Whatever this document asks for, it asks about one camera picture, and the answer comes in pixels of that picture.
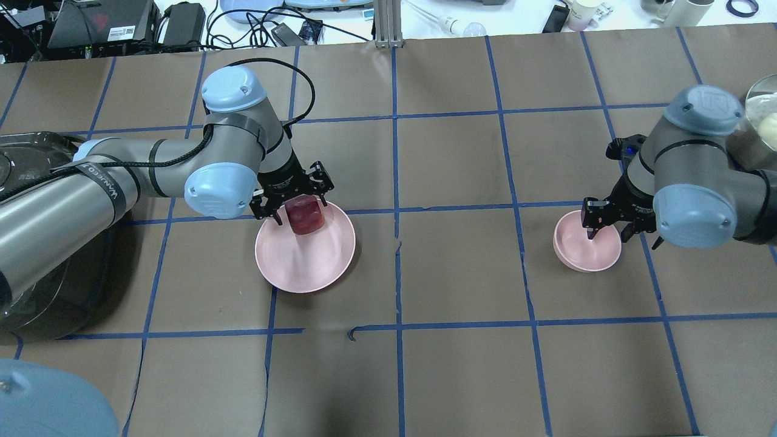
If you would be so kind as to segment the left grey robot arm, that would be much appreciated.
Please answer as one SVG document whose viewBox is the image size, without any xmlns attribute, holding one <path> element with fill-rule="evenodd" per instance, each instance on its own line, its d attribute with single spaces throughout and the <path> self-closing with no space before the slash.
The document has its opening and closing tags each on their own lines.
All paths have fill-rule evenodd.
<svg viewBox="0 0 777 437">
<path fill-rule="evenodd" d="M 334 183 L 316 161 L 300 164 L 291 127 L 249 68 L 220 67 L 202 84 L 203 136 L 195 140 L 110 137 L 83 143 L 72 161 L 2 191 L 2 304 L 31 288 L 143 197 L 182 197 L 200 215 L 234 219 L 250 209 L 272 218 L 300 195 L 323 200 Z"/>
</svg>

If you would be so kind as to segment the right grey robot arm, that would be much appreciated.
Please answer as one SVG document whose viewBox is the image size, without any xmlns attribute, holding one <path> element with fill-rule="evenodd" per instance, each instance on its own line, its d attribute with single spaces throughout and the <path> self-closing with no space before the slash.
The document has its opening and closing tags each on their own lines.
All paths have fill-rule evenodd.
<svg viewBox="0 0 777 437">
<path fill-rule="evenodd" d="M 605 155 L 623 171 L 609 196 L 583 199 L 588 239 L 623 222 L 621 241 L 655 232 L 654 247 L 775 245 L 775 171 L 741 171 L 727 152 L 744 115 L 730 92 L 696 85 L 674 98 L 649 135 L 613 139 Z"/>
</svg>

